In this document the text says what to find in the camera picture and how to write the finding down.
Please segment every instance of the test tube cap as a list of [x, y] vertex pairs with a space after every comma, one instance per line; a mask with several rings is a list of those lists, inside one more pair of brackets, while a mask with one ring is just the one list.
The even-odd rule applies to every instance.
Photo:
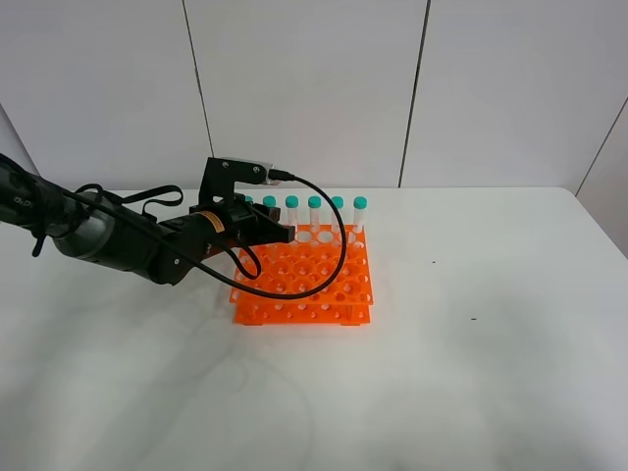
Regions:
[[321, 207], [320, 196], [310, 196], [309, 198], [307, 198], [307, 205], [313, 209], [320, 208]]
[[358, 196], [353, 200], [353, 207], [355, 209], [366, 209], [368, 201], [364, 196]]
[[264, 206], [268, 206], [269, 208], [274, 208], [275, 206], [277, 206], [277, 200], [272, 194], [264, 196], [262, 203], [264, 203]]
[[332, 202], [338, 209], [342, 209], [344, 207], [344, 200], [342, 199], [342, 196], [334, 196], [332, 198]]
[[291, 194], [290, 196], [286, 196], [286, 207], [287, 208], [297, 208], [298, 207], [298, 198]]

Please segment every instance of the orange label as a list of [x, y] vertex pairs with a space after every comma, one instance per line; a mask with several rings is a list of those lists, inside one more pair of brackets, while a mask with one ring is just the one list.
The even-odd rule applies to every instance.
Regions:
[[212, 223], [212, 226], [214, 226], [214, 229], [217, 233], [221, 233], [225, 230], [225, 225], [214, 213], [210, 213], [209, 211], [201, 211], [199, 214], [205, 216], [209, 220], [209, 222]]

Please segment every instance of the robotic arm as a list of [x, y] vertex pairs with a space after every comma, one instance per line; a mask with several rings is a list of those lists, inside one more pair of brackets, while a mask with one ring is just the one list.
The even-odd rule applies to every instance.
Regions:
[[[340, 213], [332, 209], [340, 222], [342, 248], [340, 262], [332, 275], [318, 287], [303, 293], [285, 294], [260, 291], [241, 285], [201, 264], [205, 258], [227, 252], [240, 271], [250, 279], [261, 274], [261, 264], [250, 249], [265, 243], [288, 243], [294, 240], [294, 227], [279, 224], [279, 208], [249, 203], [235, 193], [235, 183], [274, 184], [279, 181], [305, 183], [319, 192], [328, 203], [331, 199], [316, 185], [270, 164], [242, 160], [210, 158], [196, 206], [189, 214], [157, 222], [124, 205], [177, 191], [178, 201], [149, 199], [177, 205], [183, 193], [173, 185], [162, 186], [122, 198], [97, 184], [70, 192], [41, 177], [30, 174], [8, 157], [0, 154], [0, 221], [30, 231], [37, 243], [33, 256], [41, 251], [47, 236], [64, 255], [116, 270], [133, 272], [163, 285], [176, 285], [193, 267], [235, 288], [264, 297], [299, 299], [330, 285], [340, 272], [346, 253], [346, 234]], [[257, 273], [241, 266], [233, 248], [245, 250], [254, 261]]]

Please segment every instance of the test tube rack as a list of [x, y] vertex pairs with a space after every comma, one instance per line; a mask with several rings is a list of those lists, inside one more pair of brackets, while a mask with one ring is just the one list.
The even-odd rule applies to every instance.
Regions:
[[[371, 273], [365, 232], [355, 234], [346, 225], [346, 258], [338, 277], [323, 291], [296, 300], [260, 297], [233, 288], [230, 302], [235, 304], [234, 322], [245, 326], [265, 324], [337, 324], [360, 326], [371, 322], [373, 305]], [[272, 292], [304, 292], [324, 282], [340, 259], [340, 234], [330, 225], [311, 233], [309, 225], [299, 225], [292, 243], [260, 245], [254, 248], [262, 264], [262, 275], [249, 280], [235, 270], [235, 280], [244, 285]], [[253, 261], [241, 250], [244, 268], [255, 273]]]

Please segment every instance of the white wall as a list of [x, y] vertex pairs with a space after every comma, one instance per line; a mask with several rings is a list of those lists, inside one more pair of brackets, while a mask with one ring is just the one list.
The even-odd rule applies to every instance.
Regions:
[[625, 0], [436, 0], [403, 186], [575, 191], [628, 94]]
[[10, 159], [13, 159], [29, 172], [36, 173], [36, 169], [32, 165], [32, 161], [26, 152], [26, 149], [20, 137], [16, 133], [13, 124], [9, 120], [7, 113], [0, 104], [0, 153], [3, 153]]
[[181, 1], [3, 0], [0, 69], [43, 177], [198, 185], [210, 150]]
[[217, 156], [395, 186], [425, 0], [186, 0]]
[[608, 136], [578, 199], [628, 256], [628, 107]]

